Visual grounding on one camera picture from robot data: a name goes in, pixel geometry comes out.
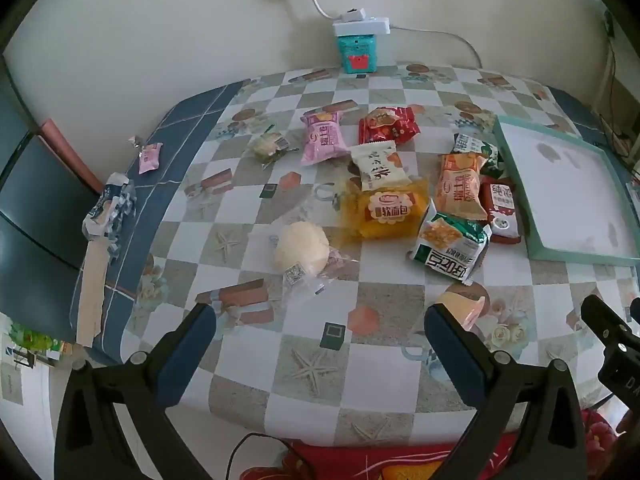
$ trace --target table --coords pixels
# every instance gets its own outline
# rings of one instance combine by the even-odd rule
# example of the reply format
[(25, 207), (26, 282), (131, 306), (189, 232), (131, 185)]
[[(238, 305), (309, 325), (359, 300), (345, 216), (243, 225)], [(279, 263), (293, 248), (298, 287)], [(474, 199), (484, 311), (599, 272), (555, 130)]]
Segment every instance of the table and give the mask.
[[(496, 114), (579, 135), (549, 89), (523, 78), (417, 63), (382, 66), (366, 76), (330, 68), (302, 77), (311, 72), (244, 82), (184, 178), (158, 182), (175, 186), (175, 193), (150, 245), (122, 336), (122, 359), (153, 348), (203, 293), (210, 298), (209, 291), (263, 279), (268, 297), (261, 314), (245, 318), (250, 324), (222, 340), (216, 337), (181, 402), (249, 430), (324, 446), (456, 440), (474, 411), (462, 403), (419, 333), (425, 307), (455, 290), (486, 298), (472, 330), (487, 348), (506, 350), (526, 364), (564, 359), (581, 403), (601, 399), (606, 391), (596, 374), (602, 345), (580, 320), (580, 304), (588, 294), (599, 294), (629, 321), (628, 305), (638, 295), (635, 269), (529, 261), (524, 241), (491, 244), (475, 283), (466, 287), (407, 260), (413, 238), (368, 240), (350, 247), (357, 262), (339, 280), (307, 303), (283, 307), (267, 225), (298, 202), (312, 200), (313, 220), (334, 239), (340, 222), (333, 186), (348, 159), (302, 168), (301, 153), (293, 152), (263, 169), (246, 147), (271, 124), (292, 143), (300, 142), (305, 111), (353, 100), (356, 105), (340, 121), (351, 146), (357, 143), (358, 120), (368, 111), (415, 105), (422, 133), (399, 146), (399, 156), (409, 174), (430, 180), (431, 190), (438, 153), (451, 149), (454, 131), (495, 143)], [(321, 348), (326, 323), (347, 326), (353, 311), (352, 316), (377, 319), (379, 329), (366, 335), (344, 329), (339, 349)], [(339, 335), (339, 328), (329, 330), (328, 336)], [(514, 412), (512, 426), (523, 409)]]

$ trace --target pink snack package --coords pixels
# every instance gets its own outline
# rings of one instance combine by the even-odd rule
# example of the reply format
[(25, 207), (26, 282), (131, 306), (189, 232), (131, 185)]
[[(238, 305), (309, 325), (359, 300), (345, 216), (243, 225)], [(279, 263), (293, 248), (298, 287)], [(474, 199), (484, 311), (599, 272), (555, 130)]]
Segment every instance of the pink snack package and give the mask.
[(305, 151), (300, 161), (302, 166), (349, 154), (338, 126), (341, 115), (341, 112), (318, 112), (300, 117), (306, 125)]
[(138, 164), (140, 168), (139, 174), (158, 169), (160, 166), (160, 148), (162, 148), (162, 142), (148, 144), (142, 148), (140, 163)]

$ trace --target yellow bread package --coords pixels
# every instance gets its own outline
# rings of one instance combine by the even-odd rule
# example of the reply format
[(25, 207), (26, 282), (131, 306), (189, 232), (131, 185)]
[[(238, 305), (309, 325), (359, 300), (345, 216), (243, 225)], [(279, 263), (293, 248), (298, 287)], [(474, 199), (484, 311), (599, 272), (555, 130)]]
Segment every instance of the yellow bread package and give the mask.
[(487, 219), (479, 197), (479, 172), (486, 160), (479, 153), (442, 156), (442, 171), (434, 200), (437, 211), (467, 220)]
[(351, 180), (340, 199), (342, 227), (361, 238), (415, 237), (428, 203), (426, 179), (370, 191)]

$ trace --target teal box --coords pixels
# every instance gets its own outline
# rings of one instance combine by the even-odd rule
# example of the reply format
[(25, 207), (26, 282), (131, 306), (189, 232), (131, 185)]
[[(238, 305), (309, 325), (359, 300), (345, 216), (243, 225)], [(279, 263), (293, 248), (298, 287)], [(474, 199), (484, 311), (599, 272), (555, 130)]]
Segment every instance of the teal box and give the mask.
[(577, 251), (565, 251), (546, 247), (544, 245), (540, 234), (538, 233), (536, 223), (534, 222), (531, 204), (529, 203), (529, 200), (527, 200), (527, 192), (522, 185), (522, 180), (520, 178), (520, 175), (518, 174), (518, 168), (515, 165), (513, 155), (509, 150), (508, 144), (502, 132), (502, 128), (500, 126), (501, 124), (514, 124), (515, 126), (521, 126), (529, 130), (547, 134), (551, 137), (555, 137), (556, 139), (566, 140), (571, 144), (575, 144), (576, 146), (580, 146), (596, 154), (599, 158), (601, 158), (603, 165), (606, 167), (613, 180), (614, 186), (616, 187), (616, 190), (620, 197), (620, 201), (622, 203), (623, 215), (626, 219), (626, 224), (632, 227), (634, 242), (639, 252), (640, 230), (638, 229), (638, 224), (636, 223), (634, 212), (631, 209), (631, 204), (626, 198), (625, 189), (620, 182), (616, 171), (607, 158), (606, 153), (603, 150), (585, 142), (584, 140), (578, 139), (577, 137), (552, 130), (551, 128), (547, 128), (546, 126), (541, 126), (540, 124), (533, 124), (512, 117), (499, 116), (498, 120), (495, 121), (494, 135), (497, 139), (498, 149), (500, 150), (502, 158), (505, 161), (506, 169), (509, 173), (509, 176), (513, 179), (514, 183), (516, 184), (516, 189), (520, 193), (520, 197), (522, 199), (521, 205), (524, 207), (524, 213), (526, 214), (528, 220), (527, 223), (529, 224), (529, 229), (528, 232), (525, 233), (525, 238), (527, 241), (527, 253), (529, 254), (529, 259), (554, 260), (557, 262), (571, 262), (576, 264), (606, 264), (613, 266), (636, 266), (637, 264), (640, 264), (640, 258), (633, 258), (628, 256), (612, 256), (610, 254), (593, 254), (580, 253)]
[(342, 57), (342, 66), (347, 74), (375, 72), (378, 68), (376, 59), (376, 37), (339, 36), (338, 49)]

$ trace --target white cable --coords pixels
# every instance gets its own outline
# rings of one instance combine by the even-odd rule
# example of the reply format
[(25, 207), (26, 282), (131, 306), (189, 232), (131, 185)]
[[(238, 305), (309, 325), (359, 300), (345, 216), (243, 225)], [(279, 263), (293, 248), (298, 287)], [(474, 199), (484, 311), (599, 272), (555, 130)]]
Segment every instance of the white cable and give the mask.
[(469, 49), (471, 49), (471, 51), (474, 53), (474, 56), (476, 57), (476, 62), (478, 63), (478, 68), (482, 68), (482, 60), (480, 59), (480, 56), (478, 55), (478, 51), (476, 49), (474, 49), (474, 46), (471, 43), (469, 43), (467, 40), (465, 40), (465, 38), (463, 38), (462, 36), (459, 36), (457, 34), (454, 34), (453, 32), (446, 32), (444, 30), (427, 30), (427, 29), (424, 29), (424, 28), (398, 27), (397, 25), (389, 25), (389, 27), (390, 28), (396, 28), (398, 30), (410, 30), (412, 32), (432, 32), (434, 34), (446, 34), (447, 36), (453, 36), (457, 40), (463, 41), (463, 43), (465, 43), (466, 46), (468, 46)]
[(318, 10), (318, 12), (320, 14), (322, 14), (326, 19), (328, 20), (338, 20), (340, 17), (339, 16), (329, 16), (326, 12), (324, 12), (324, 10), (322, 10), (322, 7), (320, 7), (320, 4), (318, 3), (318, 0), (312, 0), (314, 5), (316, 6), (316, 9)]

